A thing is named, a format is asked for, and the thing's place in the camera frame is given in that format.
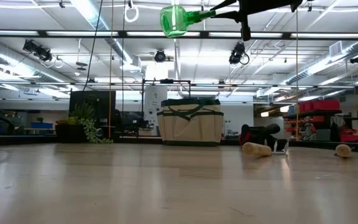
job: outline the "blue box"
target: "blue box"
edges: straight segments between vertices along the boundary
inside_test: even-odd
[[[291,105],[288,109],[288,115],[294,115],[295,114],[295,107]]]
[[[31,128],[53,128],[53,123],[31,122]]]

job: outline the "potted plant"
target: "potted plant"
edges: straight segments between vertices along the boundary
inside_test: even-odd
[[[37,121],[40,122],[40,123],[43,123],[43,122],[44,122],[44,118],[43,118],[43,117],[37,117]]]
[[[81,106],[76,105],[69,118],[56,121],[56,135],[60,142],[64,143],[112,143],[109,139],[96,137],[94,127],[93,105],[84,102]]]

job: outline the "robotic arm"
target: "robotic arm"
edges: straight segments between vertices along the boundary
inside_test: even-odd
[[[236,3],[237,0],[225,0],[221,4],[213,7],[211,11],[221,9],[223,7],[229,6]],[[255,14],[258,12],[264,12],[270,9],[275,9],[278,7],[283,7],[290,5],[291,11],[295,12],[298,6],[302,3],[303,0],[238,0],[240,7],[238,11],[225,12],[222,14],[215,15],[212,18],[226,18],[233,19],[235,22],[241,22],[241,36],[243,41],[251,39],[251,31],[248,26],[248,15]]]

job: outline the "green plastic bottle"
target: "green plastic bottle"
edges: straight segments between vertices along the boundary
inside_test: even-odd
[[[188,26],[216,15],[215,11],[193,11],[179,6],[168,6],[160,11],[161,28],[168,38],[179,37],[187,32]]]

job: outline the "tool bag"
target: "tool bag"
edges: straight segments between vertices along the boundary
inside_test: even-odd
[[[216,146],[221,141],[223,113],[219,100],[164,100],[157,113],[164,144]]]

